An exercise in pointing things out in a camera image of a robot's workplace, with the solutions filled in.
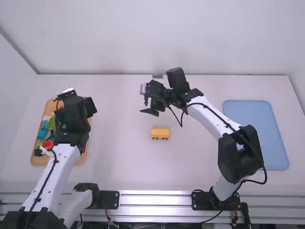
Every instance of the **red toy block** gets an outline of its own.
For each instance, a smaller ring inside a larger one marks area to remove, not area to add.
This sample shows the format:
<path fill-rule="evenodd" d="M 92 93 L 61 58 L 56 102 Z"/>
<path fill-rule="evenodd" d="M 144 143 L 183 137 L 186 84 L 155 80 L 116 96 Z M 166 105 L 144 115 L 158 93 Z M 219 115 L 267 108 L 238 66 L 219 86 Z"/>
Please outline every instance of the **red toy block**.
<path fill-rule="evenodd" d="M 48 140 L 44 143 L 43 147 L 48 150 L 48 149 L 52 149 L 53 145 L 54 143 L 51 140 Z"/>

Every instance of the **metal extrusion rail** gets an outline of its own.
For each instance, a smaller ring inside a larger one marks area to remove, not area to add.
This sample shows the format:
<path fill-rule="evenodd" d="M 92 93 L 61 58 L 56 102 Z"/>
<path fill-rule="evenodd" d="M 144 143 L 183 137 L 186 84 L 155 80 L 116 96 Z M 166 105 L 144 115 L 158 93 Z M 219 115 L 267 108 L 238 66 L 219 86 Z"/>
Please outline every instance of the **metal extrusion rail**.
<path fill-rule="evenodd" d="M 118 222 L 195 223 L 218 213 L 193 211 L 191 191 L 120 191 L 120 194 L 119 208 L 108 210 Z M 69 195 L 62 195 L 60 205 L 68 201 Z M 28 196 L 29 193 L 0 193 L 0 220 L 8 211 L 19 210 Z M 240 199 L 248 203 L 252 223 L 305 224 L 305 196 L 241 195 Z M 104 210 L 87 209 L 82 216 L 84 221 L 107 221 Z M 224 211 L 211 222 L 230 223 L 231 212 Z"/>

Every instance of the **table surface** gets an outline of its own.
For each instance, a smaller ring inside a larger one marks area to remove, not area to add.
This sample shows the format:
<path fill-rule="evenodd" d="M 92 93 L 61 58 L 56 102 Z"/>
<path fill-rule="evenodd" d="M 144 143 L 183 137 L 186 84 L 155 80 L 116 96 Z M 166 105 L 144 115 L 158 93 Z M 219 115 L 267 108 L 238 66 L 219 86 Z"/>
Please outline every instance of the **table surface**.
<path fill-rule="evenodd" d="M 268 171 L 264 186 L 245 184 L 240 193 L 305 195 L 303 140 L 305 117 L 288 76 L 187 75 L 191 88 L 201 90 L 219 110 L 228 99 L 267 100 L 272 105 L 290 167 Z M 98 113 L 92 118 L 88 158 L 69 176 L 66 190 L 79 182 L 100 189 L 208 190 L 217 181 L 217 141 L 189 116 L 180 128 L 167 110 L 160 117 L 144 108 L 140 84 L 151 75 L 40 75 L 33 86 L 21 124 L 0 173 L 0 192 L 30 192 L 44 167 L 30 164 L 31 150 L 46 101 L 68 87 L 91 96 Z M 168 86 L 167 78 L 158 79 Z M 180 116 L 181 111 L 174 109 Z M 150 137 L 153 126 L 171 130 L 168 141 Z M 253 179 L 263 180 L 258 171 Z"/>

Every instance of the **blue toy block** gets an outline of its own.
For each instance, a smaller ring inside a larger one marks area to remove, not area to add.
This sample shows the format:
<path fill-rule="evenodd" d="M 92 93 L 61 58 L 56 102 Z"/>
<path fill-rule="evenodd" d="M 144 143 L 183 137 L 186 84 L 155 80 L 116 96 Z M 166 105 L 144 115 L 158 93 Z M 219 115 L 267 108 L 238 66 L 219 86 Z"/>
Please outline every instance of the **blue toy block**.
<path fill-rule="evenodd" d="M 37 135 L 37 139 L 44 140 L 47 136 L 48 129 L 45 127 L 42 127 Z"/>
<path fill-rule="evenodd" d="M 50 136 L 50 140 L 51 140 L 51 141 L 54 141 L 54 140 L 55 140 L 55 135 L 51 135 L 51 136 Z"/>
<path fill-rule="evenodd" d="M 47 124 L 48 124 L 48 120 L 44 120 L 44 121 L 42 122 L 42 127 L 45 127 Z"/>

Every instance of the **green toy block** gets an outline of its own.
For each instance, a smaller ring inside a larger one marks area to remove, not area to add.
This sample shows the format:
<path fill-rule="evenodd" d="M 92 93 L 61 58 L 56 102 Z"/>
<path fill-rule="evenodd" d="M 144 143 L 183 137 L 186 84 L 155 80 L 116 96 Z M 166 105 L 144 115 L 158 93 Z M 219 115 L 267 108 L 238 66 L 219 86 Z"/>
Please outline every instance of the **green toy block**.
<path fill-rule="evenodd" d="M 46 124 L 46 128 L 49 130 L 56 130 L 56 125 L 55 125 L 55 118 L 51 117 L 48 121 L 48 124 Z"/>
<path fill-rule="evenodd" d="M 43 141 L 41 140 L 37 140 L 36 144 L 35 144 L 35 149 L 39 148 L 40 146 L 42 146 Z"/>

